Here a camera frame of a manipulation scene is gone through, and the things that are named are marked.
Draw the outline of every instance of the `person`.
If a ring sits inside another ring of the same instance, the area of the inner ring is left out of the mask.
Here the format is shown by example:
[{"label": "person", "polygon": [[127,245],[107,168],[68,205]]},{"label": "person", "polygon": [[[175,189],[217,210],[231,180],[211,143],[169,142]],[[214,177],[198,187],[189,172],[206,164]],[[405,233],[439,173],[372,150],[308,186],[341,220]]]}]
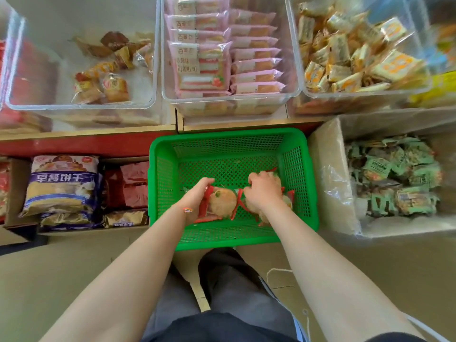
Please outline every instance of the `person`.
[{"label": "person", "polygon": [[[307,339],[293,315],[233,248],[198,265],[211,310],[171,261],[214,179],[202,178],[112,262],[67,308],[41,342],[292,342]],[[329,342],[423,341],[396,306],[282,201],[265,172],[248,177],[245,196],[265,212]]]}]

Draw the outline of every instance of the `beige floor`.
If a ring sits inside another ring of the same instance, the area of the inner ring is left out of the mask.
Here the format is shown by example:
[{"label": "beige floor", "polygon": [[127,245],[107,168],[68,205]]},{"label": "beige floor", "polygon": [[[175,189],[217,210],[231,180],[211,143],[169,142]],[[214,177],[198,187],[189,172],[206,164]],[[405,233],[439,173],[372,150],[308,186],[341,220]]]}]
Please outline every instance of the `beige floor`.
[{"label": "beige floor", "polygon": [[[138,236],[118,231],[58,237],[47,246],[0,257],[0,335],[2,342],[35,342],[78,293]],[[382,246],[338,249],[363,270],[403,311],[456,341],[456,241],[437,239]],[[289,269],[281,244],[238,247],[262,276],[271,268]],[[191,282],[203,310],[208,309],[196,272],[205,250],[175,254],[175,262]],[[305,325],[308,305],[291,273],[272,272],[270,286]],[[323,342],[310,313],[311,336]]]}]

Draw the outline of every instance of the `leg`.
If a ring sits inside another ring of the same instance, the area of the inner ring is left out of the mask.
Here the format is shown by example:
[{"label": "leg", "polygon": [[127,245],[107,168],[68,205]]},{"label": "leg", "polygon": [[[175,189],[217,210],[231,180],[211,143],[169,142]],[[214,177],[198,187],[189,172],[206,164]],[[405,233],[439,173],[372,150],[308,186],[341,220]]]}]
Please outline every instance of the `leg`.
[{"label": "leg", "polygon": [[141,342],[149,342],[156,333],[168,328],[176,319],[201,313],[198,301],[174,264],[171,264],[155,311],[147,323]]},{"label": "leg", "polygon": [[202,257],[198,272],[211,310],[302,341],[294,316],[234,249],[213,249]]}]

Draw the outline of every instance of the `pink packet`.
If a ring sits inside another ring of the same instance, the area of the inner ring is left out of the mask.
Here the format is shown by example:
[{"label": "pink packet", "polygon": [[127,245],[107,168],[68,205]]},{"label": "pink packet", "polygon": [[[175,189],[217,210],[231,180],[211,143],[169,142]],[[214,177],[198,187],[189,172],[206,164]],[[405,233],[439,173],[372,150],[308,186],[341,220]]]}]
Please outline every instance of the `pink packet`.
[{"label": "pink packet", "polygon": [[247,73],[247,72],[257,72],[257,71],[267,71],[275,68],[282,59],[273,57],[270,59],[253,59],[253,60],[244,60],[244,61],[235,61],[231,65],[231,73]]},{"label": "pink packet", "polygon": [[233,94],[240,93],[280,93],[285,87],[279,81],[266,81],[266,82],[253,82],[253,83],[240,83],[230,86]]},{"label": "pink packet", "polygon": [[228,11],[194,15],[165,14],[165,19],[168,29],[225,31],[228,28]]},{"label": "pink packet", "polygon": [[205,97],[226,97],[231,96],[230,91],[190,91],[190,90],[177,90],[177,98],[205,98]]},{"label": "pink packet", "polygon": [[226,43],[229,41],[231,29],[225,31],[176,30],[170,29],[170,40],[180,43]]},{"label": "pink packet", "polygon": [[269,25],[231,25],[233,36],[267,37],[277,30],[275,26]]},{"label": "pink packet", "polygon": [[233,49],[231,56],[235,61],[251,60],[251,59],[267,59],[276,57],[281,49],[278,48],[247,48],[247,49]]},{"label": "pink packet", "polygon": [[230,9],[229,23],[239,25],[271,25],[275,13],[259,13],[243,9]]},{"label": "pink packet", "polygon": [[231,84],[239,84],[245,82],[277,81],[282,74],[283,72],[278,70],[235,74],[231,76]]},{"label": "pink packet", "polygon": [[220,44],[168,41],[176,90],[228,90],[231,42]]},{"label": "pink packet", "polygon": [[233,48],[271,48],[277,43],[274,37],[231,37]]},{"label": "pink packet", "polygon": [[166,0],[168,12],[176,15],[221,13],[229,8],[229,0]]}]

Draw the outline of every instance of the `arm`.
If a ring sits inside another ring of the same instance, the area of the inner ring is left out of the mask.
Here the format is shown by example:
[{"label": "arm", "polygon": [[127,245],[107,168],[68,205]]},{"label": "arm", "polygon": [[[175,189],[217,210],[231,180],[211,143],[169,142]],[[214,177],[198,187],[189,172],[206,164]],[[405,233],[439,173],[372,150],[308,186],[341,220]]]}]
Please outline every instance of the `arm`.
[{"label": "arm", "polygon": [[[67,308],[41,342],[137,342],[157,304],[185,225],[196,218],[201,179],[109,265]],[[194,213],[184,212],[190,207]]]},{"label": "arm", "polygon": [[422,336],[358,268],[282,202],[264,172],[252,173],[244,194],[265,212],[279,236],[299,287],[329,342],[364,342],[381,333]]}]

